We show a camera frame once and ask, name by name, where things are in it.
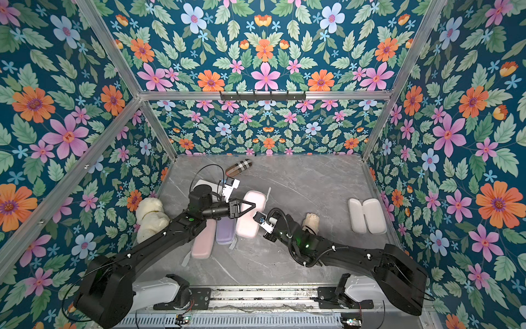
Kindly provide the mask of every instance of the marble table surface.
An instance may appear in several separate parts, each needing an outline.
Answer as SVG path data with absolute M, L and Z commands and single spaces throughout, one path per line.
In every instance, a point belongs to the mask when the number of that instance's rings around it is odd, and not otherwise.
M 176 216 L 188 205 L 190 181 L 201 167 L 216 163 L 226 169 L 244 158 L 178 157 L 160 191 L 165 213 Z M 358 156 L 255 156 L 250 159 L 254 164 L 235 177 L 240 185 L 232 196 L 242 198 L 250 190 L 266 194 L 271 187 L 266 209 L 280 207 L 299 223 L 307 213 L 315 213 L 320 217 L 319 235 L 363 248 L 383 248 L 385 243 L 390 243 L 387 234 L 357 234 L 351 229 L 347 200 L 363 201 L 373 197 Z M 221 175 L 217 167 L 211 166 L 199 177 L 217 182 Z M 174 273 L 190 285 L 336 284 L 343 273 L 348 273 L 333 266 L 300 266 L 292 260 L 285 245 L 264 239 L 263 233 L 260 228 L 254 239 L 238 237 L 234 250 L 215 243 L 210 258 L 190 259 L 188 266 L 182 267 L 182 260 L 191 249 L 190 242 L 160 259 L 139 281 Z

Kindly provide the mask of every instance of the black cable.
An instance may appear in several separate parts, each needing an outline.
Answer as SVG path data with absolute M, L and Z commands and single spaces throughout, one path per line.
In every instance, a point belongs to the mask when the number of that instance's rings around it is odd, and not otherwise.
M 386 303 L 384 301 L 382 301 L 383 303 L 383 317 L 382 317 L 382 322 L 380 323 L 380 325 L 376 328 L 376 329 L 380 329 L 380 327 L 382 326 L 383 322 L 385 321 L 386 319 Z
M 221 167 L 220 165 L 215 164 L 215 163 L 212 163 L 212 164 L 209 164 L 209 165 L 204 166 L 203 168 L 201 168 L 201 169 L 199 169 L 199 170 L 197 171 L 197 173 L 194 175 L 194 178 L 192 178 L 192 182 L 190 183 L 190 187 L 188 188 L 188 194 L 190 194 L 190 193 L 192 192 L 192 186 L 193 186 L 193 184 L 194 184 L 194 181 L 195 181 L 197 175 L 201 172 L 201 170 L 203 170 L 204 168 L 209 167 L 209 166 L 218 166 L 218 167 L 221 169 L 221 171 L 223 172 L 223 181 L 222 181 L 222 186 L 221 186 L 221 188 L 224 188 L 224 187 L 225 187 L 225 181 L 226 181 L 226 178 L 225 178 L 225 170 L 224 170 L 223 167 Z M 217 194 L 219 194 L 219 184 L 217 185 Z

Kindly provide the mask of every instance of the cream plush toy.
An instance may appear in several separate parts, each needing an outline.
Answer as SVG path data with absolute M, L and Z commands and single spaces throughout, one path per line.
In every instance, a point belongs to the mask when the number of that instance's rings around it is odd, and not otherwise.
M 159 233 L 170 223 L 170 218 L 164 213 L 163 203 L 154 197 L 147 197 L 139 203 L 135 217 L 140 225 L 137 232 L 138 243 Z

